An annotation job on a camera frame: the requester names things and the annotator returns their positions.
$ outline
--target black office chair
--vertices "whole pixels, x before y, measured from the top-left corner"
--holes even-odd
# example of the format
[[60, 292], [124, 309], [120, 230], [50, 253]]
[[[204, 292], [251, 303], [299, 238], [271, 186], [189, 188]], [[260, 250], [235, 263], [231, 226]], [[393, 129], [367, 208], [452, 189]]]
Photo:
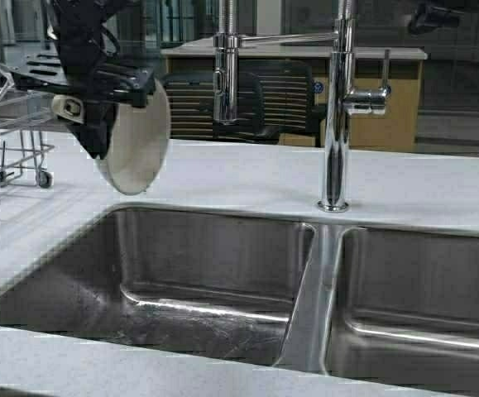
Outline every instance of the black office chair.
[[240, 60], [239, 69], [258, 76], [265, 97], [265, 124], [280, 133], [313, 136], [321, 142], [327, 104], [314, 104], [311, 67], [298, 60]]
[[171, 137], [276, 145], [280, 128], [265, 125], [263, 90], [254, 74], [240, 73], [238, 120], [230, 126], [213, 121], [213, 72], [168, 74], [162, 79], [171, 106]]

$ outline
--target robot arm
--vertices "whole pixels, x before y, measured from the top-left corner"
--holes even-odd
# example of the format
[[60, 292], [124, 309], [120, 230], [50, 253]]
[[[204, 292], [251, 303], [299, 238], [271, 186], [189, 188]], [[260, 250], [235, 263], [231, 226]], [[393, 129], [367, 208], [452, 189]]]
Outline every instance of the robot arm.
[[119, 49], [116, 38], [103, 26], [129, 3], [139, 0], [46, 0], [55, 47], [68, 76], [92, 74], [109, 56], [105, 36]]
[[[139, 0], [46, 0], [56, 53], [40, 53], [10, 70], [20, 90], [55, 94], [52, 108], [95, 159], [110, 147], [120, 104], [145, 108], [155, 92], [153, 69], [117, 56], [103, 24]], [[106, 51], [106, 40], [114, 52]]]

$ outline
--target stainless steel sink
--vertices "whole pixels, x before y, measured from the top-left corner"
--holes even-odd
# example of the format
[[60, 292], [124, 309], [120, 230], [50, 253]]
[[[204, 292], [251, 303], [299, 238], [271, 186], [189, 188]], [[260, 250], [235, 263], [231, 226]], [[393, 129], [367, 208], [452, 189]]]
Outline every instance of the stainless steel sink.
[[0, 325], [479, 397], [479, 238], [118, 209]]
[[327, 353], [336, 376], [479, 397], [479, 238], [343, 238]]
[[0, 298], [0, 325], [271, 365], [310, 258], [299, 222], [120, 209]]

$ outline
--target white plate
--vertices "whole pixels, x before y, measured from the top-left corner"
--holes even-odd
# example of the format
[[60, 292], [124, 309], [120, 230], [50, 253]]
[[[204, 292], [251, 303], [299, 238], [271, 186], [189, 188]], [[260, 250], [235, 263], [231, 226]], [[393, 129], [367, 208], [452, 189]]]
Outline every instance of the white plate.
[[156, 81], [156, 91], [149, 97], [147, 108], [119, 106], [107, 156], [96, 160], [101, 174], [123, 194], [142, 193], [160, 171], [170, 133], [169, 100]]

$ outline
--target pull-down faucet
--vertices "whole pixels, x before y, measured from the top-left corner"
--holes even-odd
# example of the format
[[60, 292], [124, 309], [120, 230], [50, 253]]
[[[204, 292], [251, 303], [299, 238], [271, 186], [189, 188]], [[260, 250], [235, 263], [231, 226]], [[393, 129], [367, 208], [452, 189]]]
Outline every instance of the pull-down faucet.
[[237, 119], [237, 63], [245, 43], [276, 44], [332, 41], [329, 67], [329, 96], [325, 132], [323, 188], [319, 207], [327, 212], [347, 210], [346, 177], [349, 152], [349, 119], [353, 114], [386, 112], [390, 96], [388, 74], [390, 52], [385, 53], [382, 85], [378, 89], [353, 86], [355, 69], [354, 35], [357, 0], [339, 0], [334, 31], [313, 35], [242, 36], [237, 32], [237, 4], [240, 0], [219, 0], [219, 30], [214, 37], [213, 79], [216, 122], [231, 124]]

